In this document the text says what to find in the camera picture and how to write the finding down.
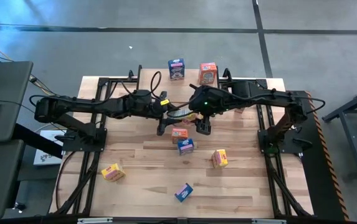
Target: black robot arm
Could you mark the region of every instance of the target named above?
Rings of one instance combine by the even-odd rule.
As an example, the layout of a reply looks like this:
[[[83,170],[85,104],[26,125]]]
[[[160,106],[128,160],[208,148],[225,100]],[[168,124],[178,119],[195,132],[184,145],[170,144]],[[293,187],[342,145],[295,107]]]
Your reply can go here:
[[[169,124],[180,120],[166,118],[163,114],[171,109],[170,104],[161,105],[166,98],[166,92],[152,99],[148,90],[135,90],[119,98],[110,98],[104,101],[69,98],[67,96],[45,96],[36,103],[34,118],[42,123],[57,123],[89,138],[96,138],[96,127],[92,123],[83,123],[66,113],[101,113],[115,119],[127,116],[139,116],[159,120],[157,135],[162,135]]]
[[[268,142],[272,144],[282,142],[284,134],[292,125],[307,119],[301,100],[289,91],[260,89],[256,84],[246,81],[225,84],[223,89],[206,85],[199,87],[191,85],[191,87],[195,92],[191,97],[189,109],[203,115],[203,119],[196,121],[196,131],[202,134],[211,133],[210,116],[255,104],[285,108],[282,119],[267,130]]]

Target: blue box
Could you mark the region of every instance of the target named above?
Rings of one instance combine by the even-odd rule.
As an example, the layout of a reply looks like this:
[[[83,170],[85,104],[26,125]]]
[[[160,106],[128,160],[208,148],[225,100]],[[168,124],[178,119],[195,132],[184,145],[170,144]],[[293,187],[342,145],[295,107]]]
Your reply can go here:
[[[184,59],[174,59],[168,61],[168,70],[170,72],[170,80],[183,80],[185,76]]]
[[[189,186],[189,184],[185,184],[184,187],[177,191],[174,195],[176,196],[176,198],[179,200],[179,202],[183,202],[183,200],[185,200],[189,194],[191,194],[193,191],[193,188],[191,186]]]
[[[179,141],[177,143],[177,148],[179,155],[182,156],[183,154],[191,153],[195,149],[195,145],[193,144],[192,139],[187,139],[183,141]]]

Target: tiny cereal box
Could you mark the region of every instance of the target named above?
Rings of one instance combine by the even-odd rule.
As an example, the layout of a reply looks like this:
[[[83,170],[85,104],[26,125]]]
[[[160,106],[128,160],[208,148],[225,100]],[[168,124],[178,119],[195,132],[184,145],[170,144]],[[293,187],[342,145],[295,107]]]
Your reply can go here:
[[[185,75],[184,59],[168,61],[168,70],[170,71],[170,80],[183,80]]]
[[[199,69],[199,84],[209,85],[214,83],[217,76],[217,66],[213,63],[202,63]]]
[[[116,180],[124,177],[124,175],[126,175],[123,172],[123,169],[121,168],[121,166],[117,163],[102,170],[101,173],[103,175],[103,178],[105,180],[109,180],[109,181],[116,181]]]
[[[225,149],[216,150],[211,156],[214,168],[225,167],[228,165],[227,154]]]
[[[193,191],[193,188],[189,186],[189,184],[185,184],[183,188],[181,188],[179,191],[177,191],[174,196],[179,200],[179,202],[183,202],[189,194],[191,194]]]
[[[182,156],[184,154],[193,152],[193,150],[195,149],[195,145],[193,144],[192,139],[187,139],[187,140],[179,141],[177,143],[177,148],[178,148],[179,155]]]
[[[173,144],[177,144],[177,142],[185,140],[188,138],[188,130],[183,128],[173,128],[171,132],[171,141]]]

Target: gray floor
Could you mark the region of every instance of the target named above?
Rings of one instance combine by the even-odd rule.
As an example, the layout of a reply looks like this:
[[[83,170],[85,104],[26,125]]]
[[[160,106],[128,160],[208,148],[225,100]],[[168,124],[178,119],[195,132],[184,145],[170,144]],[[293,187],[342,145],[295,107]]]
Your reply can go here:
[[[353,0],[259,0],[259,6],[264,29],[357,30]],[[0,24],[255,29],[254,18],[251,0],[0,0]],[[320,117],[357,94],[357,35],[269,34],[265,39],[274,78],[283,78],[288,90],[308,90],[326,100]],[[0,49],[14,60],[32,60],[34,75],[70,96],[77,94],[83,75],[126,75],[129,69],[136,72],[138,64],[166,68],[167,60],[177,57],[184,57],[188,68],[213,61],[236,77],[265,77],[257,34],[2,30]],[[38,93],[29,85],[25,105]],[[31,129],[41,125],[27,110],[21,110],[19,122]],[[338,176],[354,172],[340,122],[323,123],[322,128]],[[350,218],[357,221],[357,180],[340,178],[340,186]],[[33,205],[23,215],[45,213],[53,184],[48,180],[27,188],[35,197],[26,193],[22,199],[42,209]]]

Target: wooden table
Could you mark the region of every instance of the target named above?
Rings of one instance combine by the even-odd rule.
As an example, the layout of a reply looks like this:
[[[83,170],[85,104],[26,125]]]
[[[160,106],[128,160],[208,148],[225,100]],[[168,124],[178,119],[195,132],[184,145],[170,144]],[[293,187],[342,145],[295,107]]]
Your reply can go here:
[[[150,80],[156,69],[143,69],[140,89],[150,89]],[[162,81],[156,93],[168,92],[170,101],[186,102],[197,84],[198,70],[186,69],[183,81],[171,82],[168,70],[162,69]],[[80,98],[93,98],[99,77],[83,77]],[[281,78],[268,78],[268,88],[285,91]],[[130,91],[135,84],[127,84]],[[113,97],[125,95],[118,86]],[[272,108],[275,122],[283,115],[283,108]],[[90,121],[90,114],[75,113],[75,118]],[[179,156],[171,143],[171,129],[163,136],[156,135],[158,122],[131,117],[123,120],[107,119],[107,145],[101,154],[93,194],[91,216],[109,217],[198,217],[198,218],[272,218],[272,205],[263,155],[259,152],[259,129],[255,107],[242,114],[228,111],[211,119],[210,136],[198,134],[189,128],[189,136],[196,143],[192,154]],[[216,149],[225,149],[229,165],[213,169],[211,155]],[[77,152],[65,166],[60,180],[61,204],[77,185],[83,153]],[[126,177],[117,182],[103,179],[100,170],[119,162]],[[282,155],[287,186],[309,213],[313,213],[307,183],[300,159],[291,154]],[[180,203],[174,193],[185,183],[193,193]],[[83,190],[82,209],[87,187]],[[282,194],[278,193],[283,212]],[[55,210],[53,201],[50,212]]]

